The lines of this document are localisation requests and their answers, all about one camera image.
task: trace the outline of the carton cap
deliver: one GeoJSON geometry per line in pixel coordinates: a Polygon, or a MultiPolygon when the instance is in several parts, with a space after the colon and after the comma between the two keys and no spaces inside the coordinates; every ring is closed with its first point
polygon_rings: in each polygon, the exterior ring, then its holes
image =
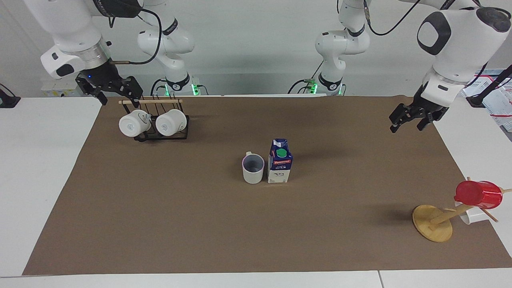
{"type": "Polygon", "coordinates": [[[288,151],[286,151],[285,149],[282,149],[282,148],[278,149],[276,152],[277,152],[279,158],[284,158],[288,155],[288,151]]]}

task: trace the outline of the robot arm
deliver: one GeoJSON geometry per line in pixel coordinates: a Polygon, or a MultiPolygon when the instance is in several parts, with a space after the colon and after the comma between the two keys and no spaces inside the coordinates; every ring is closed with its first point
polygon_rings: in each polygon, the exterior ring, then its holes
{"type": "MultiPolygon", "coordinates": [[[[179,54],[189,53],[194,49],[194,38],[173,16],[168,0],[145,0],[144,8],[159,15],[165,15],[165,19],[162,20],[162,27],[164,28],[156,60],[165,72],[167,86],[170,90],[176,92],[191,91],[191,77],[185,67],[185,61],[179,54]]],[[[158,27],[152,15],[141,12],[140,16],[144,22],[153,27],[158,27]]],[[[158,29],[148,29],[140,32],[138,36],[139,47],[144,53],[152,55],[158,45],[159,36],[158,29]]]]}
{"type": "MultiPolygon", "coordinates": [[[[417,0],[400,0],[416,3],[417,0]]],[[[369,46],[365,22],[369,23],[370,0],[344,0],[339,11],[343,31],[329,31],[316,40],[316,50],[324,58],[323,70],[315,81],[320,91],[335,94],[340,88],[345,62],[342,55],[363,53],[369,46]]],[[[435,56],[411,105],[399,105],[391,114],[391,131],[405,122],[421,118],[418,129],[440,120],[461,89],[496,53],[510,30],[510,19],[478,0],[420,0],[419,4],[440,11],[421,24],[420,47],[435,56]]]]}
{"type": "MultiPolygon", "coordinates": [[[[445,7],[440,4],[442,1],[426,0],[425,3],[445,7]]],[[[448,8],[462,8],[436,11],[418,30],[420,47],[434,55],[435,61],[412,104],[400,104],[390,115],[393,133],[416,118],[421,119],[417,125],[420,131],[433,121],[439,121],[475,71],[489,61],[508,36],[510,19],[503,12],[480,7],[473,0],[459,0],[457,6],[455,3],[448,8]]]]}
{"type": "MultiPolygon", "coordinates": [[[[62,78],[79,72],[76,81],[85,94],[97,97],[103,105],[106,97],[103,91],[116,92],[132,100],[137,107],[142,89],[135,78],[123,79],[115,65],[110,63],[110,52],[99,30],[92,24],[92,17],[83,0],[24,0],[30,12],[44,30],[52,35],[55,42],[48,52],[41,56],[46,71],[54,78],[62,78]]],[[[137,0],[127,0],[139,5],[137,0]]],[[[135,17],[138,9],[95,1],[97,9],[119,10],[119,13],[135,17]]]]}
{"type": "Polygon", "coordinates": [[[344,30],[325,32],[316,39],[316,50],[324,62],[315,81],[319,83],[319,92],[331,95],[341,88],[345,73],[346,64],[340,57],[363,53],[370,46],[362,0],[344,0],[339,11],[339,21],[345,27],[344,30]]]}

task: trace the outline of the white cup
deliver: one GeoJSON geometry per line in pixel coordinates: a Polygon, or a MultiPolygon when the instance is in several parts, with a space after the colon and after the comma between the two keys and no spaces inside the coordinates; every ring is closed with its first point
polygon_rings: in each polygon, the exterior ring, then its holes
{"type": "Polygon", "coordinates": [[[138,136],[150,128],[151,115],[142,110],[134,110],[119,120],[119,129],[128,137],[138,136]]]}
{"type": "Polygon", "coordinates": [[[242,160],[242,171],[244,173],[244,180],[249,184],[257,184],[263,178],[263,168],[265,161],[258,154],[252,152],[245,153],[242,160]]]}
{"type": "MultiPolygon", "coordinates": [[[[461,205],[460,202],[455,202],[455,207],[457,207],[459,205],[461,205]]],[[[467,210],[466,212],[460,214],[460,219],[462,219],[462,221],[464,223],[470,225],[470,224],[473,224],[476,222],[489,220],[490,218],[480,208],[475,207],[475,208],[471,208],[471,209],[467,210]]]]}
{"type": "Polygon", "coordinates": [[[172,109],[158,116],[156,126],[160,134],[172,136],[187,127],[187,117],[180,110],[172,109]]]}

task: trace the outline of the mug rack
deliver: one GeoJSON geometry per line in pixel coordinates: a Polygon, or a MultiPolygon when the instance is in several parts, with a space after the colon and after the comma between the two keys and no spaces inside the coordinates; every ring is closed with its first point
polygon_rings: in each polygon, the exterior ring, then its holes
{"type": "Polygon", "coordinates": [[[187,118],[187,126],[182,131],[179,131],[178,133],[171,135],[171,136],[164,136],[158,132],[156,129],[155,123],[157,121],[158,116],[161,115],[160,110],[163,111],[162,114],[167,113],[170,109],[166,109],[165,106],[170,108],[169,105],[172,105],[172,109],[178,109],[181,112],[185,113],[183,111],[183,106],[181,105],[183,103],[182,99],[151,99],[151,100],[145,100],[142,98],[142,100],[139,100],[140,107],[137,109],[130,110],[128,108],[128,105],[132,105],[132,102],[130,100],[121,100],[119,101],[119,104],[123,105],[124,110],[127,114],[132,113],[134,110],[143,110],[146,113],[151,115],[151,128],[143,133],[141,133],[138,136],[134,137],[135,141],[139,142],[145,142],[145,141],[157,141],[157,140],[186,140],[188,137],[188,129],[190,126],[190,118],[188,115],[185,115],[187,118]],[[150,111],[150,108],[148,105],[155,105],[154,112],[150,111]]]}

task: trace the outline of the cardboard box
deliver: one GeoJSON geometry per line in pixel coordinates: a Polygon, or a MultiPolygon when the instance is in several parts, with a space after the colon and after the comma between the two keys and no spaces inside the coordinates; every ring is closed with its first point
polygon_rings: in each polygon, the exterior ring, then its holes
{"type": "Polygon", "coordinates": [[[293,156],[288,149],[288,140],[274,139],[268,155],[268,182],[288,182],[292,163],[293,156]]]}

